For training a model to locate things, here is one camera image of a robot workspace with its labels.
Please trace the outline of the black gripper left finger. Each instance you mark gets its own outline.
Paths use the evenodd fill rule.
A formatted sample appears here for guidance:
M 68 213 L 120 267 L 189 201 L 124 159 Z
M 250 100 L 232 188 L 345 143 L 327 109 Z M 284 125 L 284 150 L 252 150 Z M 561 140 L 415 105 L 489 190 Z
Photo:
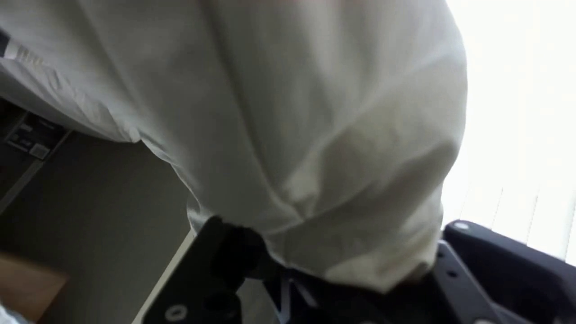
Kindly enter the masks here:
M 237 289 L 266 258 L 257 231 L 210 217 L 145 309 L 142 324 L 243 324 Z

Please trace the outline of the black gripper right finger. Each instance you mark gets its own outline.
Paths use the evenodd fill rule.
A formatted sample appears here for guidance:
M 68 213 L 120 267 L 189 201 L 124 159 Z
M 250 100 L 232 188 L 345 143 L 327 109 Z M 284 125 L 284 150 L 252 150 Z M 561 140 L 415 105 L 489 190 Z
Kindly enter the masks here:
M 576 324 L 576 267 L 482 224 L 442 230 L 432 282 L 448 324 Z

